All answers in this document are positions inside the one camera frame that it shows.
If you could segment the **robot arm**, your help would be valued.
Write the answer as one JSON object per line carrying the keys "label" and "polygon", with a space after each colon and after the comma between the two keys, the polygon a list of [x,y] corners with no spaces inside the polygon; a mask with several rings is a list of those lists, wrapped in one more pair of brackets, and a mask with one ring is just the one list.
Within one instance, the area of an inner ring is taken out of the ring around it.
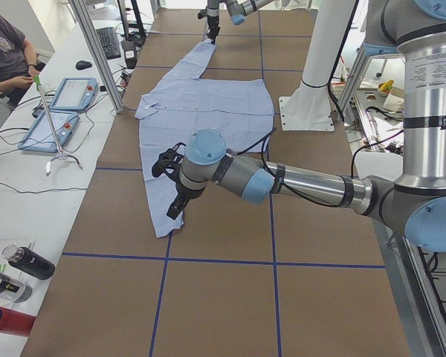
{"label": "robot arm", "polygon": [[247,0],[242,3],[238,3],[237,0],[208,0],[207,6],[200,10],[197,17],[198,19],[207,19],[207,38],[211,40],[212,44],[215,44],[216,38],[219,35],[219,8],[220,4],[224,4],[230,19],[234,25],[242,24],[246,17],[252,13],[255,13],[262,7],[270,4],[271,0]]}
{"label": "robot arm", "polygon": [[404,148],[401,175],[338,175],[349,157],[327,143],[305,139],[301,167],[275,164],[227,148],[213,130],[198,131],[184,154],[160,155],[154,175],[166,174],[177,195],[167,205],[175,219],[214,182],[247,202],[270,194],[349,208],[433,252],[446,251],[446,1],[371,1],[363,49],[405,59]]}

